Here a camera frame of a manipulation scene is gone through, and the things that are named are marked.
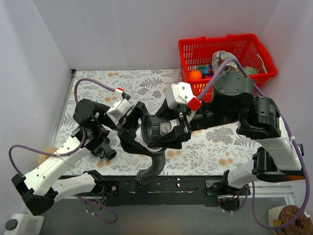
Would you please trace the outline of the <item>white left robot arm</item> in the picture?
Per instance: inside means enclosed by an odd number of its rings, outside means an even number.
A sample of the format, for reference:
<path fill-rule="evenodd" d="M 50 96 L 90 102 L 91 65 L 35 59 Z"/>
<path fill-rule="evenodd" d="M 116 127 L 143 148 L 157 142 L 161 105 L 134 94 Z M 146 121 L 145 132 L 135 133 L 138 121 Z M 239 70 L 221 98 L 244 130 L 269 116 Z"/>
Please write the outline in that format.
<path fill-rule="evenodd" d="M 151 166 L 137 174 L 139 183 L 146 184 L 158 176 L 165 166 L 164 148 L 149 149 L 135 140 L 136 131 L 146 113 L 142 102 L 132 106 L 128 100 L 122 99 L 107 106 L 88 99 L 80 100 L 73 115 L 78 127 L 66 142 L 50 153 L 48 159 L 37 168 L 26 174 L 18 172 L 12 178 L 29 211 L 33 215 L 41 215 L 57 201 L 80 193 L 107 195 L 110 186 L 96 170 L 67 179 L 63 179 L 62 175 L 85 156 L 114 157 L 116 152 L 108 147 L 110 130 L 118 133 L 120 144 L 126 152 L 151 157 Z"/>

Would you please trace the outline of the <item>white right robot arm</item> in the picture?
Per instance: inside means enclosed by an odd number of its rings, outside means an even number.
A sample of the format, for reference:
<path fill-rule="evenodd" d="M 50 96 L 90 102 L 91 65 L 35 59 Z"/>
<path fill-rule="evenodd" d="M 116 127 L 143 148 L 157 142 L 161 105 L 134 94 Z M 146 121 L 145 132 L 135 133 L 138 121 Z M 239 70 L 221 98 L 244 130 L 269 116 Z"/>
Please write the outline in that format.
<path fill-rule="evenodd" d="M 220 74 L 210 102 L 198 100 L 190 84 L 180 82 L 166 90 L 166 99 L 154 114 L 142 118 L 141 135 L 150 149 L 181 149 L 192 132 L 215 126 L 238 124 L 237 134 L 260 144 L 246 164 L 223 173 L 209 186 L 211 193 L 234 194 L 261 180 L 278 183 L 304 179 L 299 158 L 302 145 L 294 146 L 275 102 L 254 95 L 254 81 L 235 72 Z"/>

